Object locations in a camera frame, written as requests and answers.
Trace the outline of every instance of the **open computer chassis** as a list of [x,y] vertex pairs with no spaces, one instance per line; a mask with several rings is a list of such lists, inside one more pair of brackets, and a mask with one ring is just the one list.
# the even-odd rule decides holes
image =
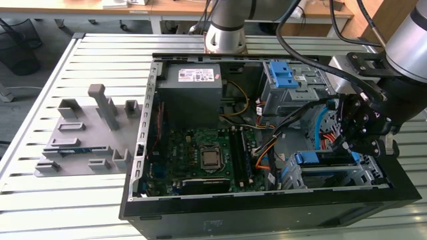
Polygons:
[[[310,56],[325,64],[330,57]],[[147,83],[146,102],[139,126],[135,158],[130,164],[120,205],[119,218],[148,239],[219,236],[249,233],[267,233],[287,230],[333,228],[347,226],[375,213],[399,208],[421,199],[414,184],[395,156],[373,158],[361,156],[362,161],[371,160],[382,176],[371,185],[355,187],[330,187],[311,189],[282,189],[269,191],[229,192],[223,194],[195,194],[147,196],[140,192],[140,180],[151,171],[147,160],[156,140],[154,130],[156,114],[162,104],[156,100],[159,82],[164,81],[164,71],[171,65],[219,65],[222,79],[257,79],[246,84],[249,95],[259,96],[266,90],[266,64],[283,61],[293,64],[287,56],[277,55],[213,55],[213,54],[155,54]],[[315,69],[317,77],[325,81],[323,91],[331,85],[325,72]],[[222,93],[238,95],[225,90]],[[305,138],[289,134],[287,138]]]

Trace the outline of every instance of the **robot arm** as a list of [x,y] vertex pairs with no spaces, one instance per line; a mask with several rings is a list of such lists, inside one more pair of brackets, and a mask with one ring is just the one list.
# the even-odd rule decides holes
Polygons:
[[[299,2],[298,0],[218,1],[213,24],[206,35],[206,47],[211,53],[229,54],[245,51],[246,19],[274,21],[283,17],[282,26],[286,16],[291,15],[290,11],[294,11]],[[302,58],[283,38],[279,42],[297,59]],[[427,0],[418,2],[382,53],[351,52],[343,61],[337,62],[334,68],[313,65],[321,69],[334,69],[331,74],[335,76],[330,77],[330,81],[333,86],[337,86],[334,87],[337,93],[341,94],[337,111],[341,129],[334,148],[345,148],[374,157],[398,156],[399,149],[394,135],[403,123],[427,107],[427,97],[425,97],[427,96]],[[350,65],[351,68],[345,69],[338,67],[339,65]],[[377,78],[378,82],[361,81],[362,77]],[[342,83],[354,89],[351,93],[341,87]]]
[[215,54],[246,49],[246,20],[277,21],[290,8],[290,0],[218,0],[206,34],[206,48]]

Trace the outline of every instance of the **aluminum table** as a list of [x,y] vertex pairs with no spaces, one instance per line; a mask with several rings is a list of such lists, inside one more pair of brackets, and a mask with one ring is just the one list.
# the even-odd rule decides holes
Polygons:
[[[307,55],[337,55],[367,49],[341,40],[289,37]],[[251,54],[285,54],[275,38],[249,36]],[[87,34],[74,38],[35,101],[0,161],[0,239],[144,239],[119,220],[124,174],[34,176],[42,150],[60,116],[64,98],[95,105],[91,84],[106,85],[106,95],[120,105],[131,98],[144,102],[152,53],[202,53],[203,39],[187,35]],[[399,162],[423,199],[387,210],[346,228],[222,236],[221,239],[427,239],[427,122],[425,114],[407,122],[397,136]]]

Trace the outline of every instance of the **ram slot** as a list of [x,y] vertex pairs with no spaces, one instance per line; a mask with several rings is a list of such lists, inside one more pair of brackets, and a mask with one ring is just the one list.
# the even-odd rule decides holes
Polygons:
[[246,149],[246,141],[243,138],[243,132],[239,129],[231,129],[230,136],[230,150],[231,150],[231,162],[234,169],[234,181],[238,187],[245,187],[250,183],[247,158],[249,154]]
[[247,138],[246,138],[246,134],[245,134],[245,130],[241,130],[241,139],[242,139],[242,146],[243,146],[243,166],[246,169],[246,176],[247,176],[247,180],[249,183],[254,183],[253,180],[253,169],[251,169],[251,154],[249,151],[249,145],[247,145]]

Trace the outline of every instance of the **yellow wire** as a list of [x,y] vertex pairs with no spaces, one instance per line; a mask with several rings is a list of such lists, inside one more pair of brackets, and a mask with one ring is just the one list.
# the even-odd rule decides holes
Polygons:
[[229,116],[238,116],[238,115],[243,114],[243,113],[246,112],[246,110],[249,109],[249,106],[250,106],[250,99],[249,99],[249,95],[247,95],[246,91],[243,91],[242,87],[239,87],[239,85],[238,85],[234,81],[229,81],[229,83],[231,83],[233,85],[235,85],[235,87],[237,87],[237,88],[241,90],[241,92],[243,93],[245,98],[246,98],[246,106],[245,106],[243,110],[239,111],[239,112],[221,114],[221,116],[226,116],[226,117],[229,117]]

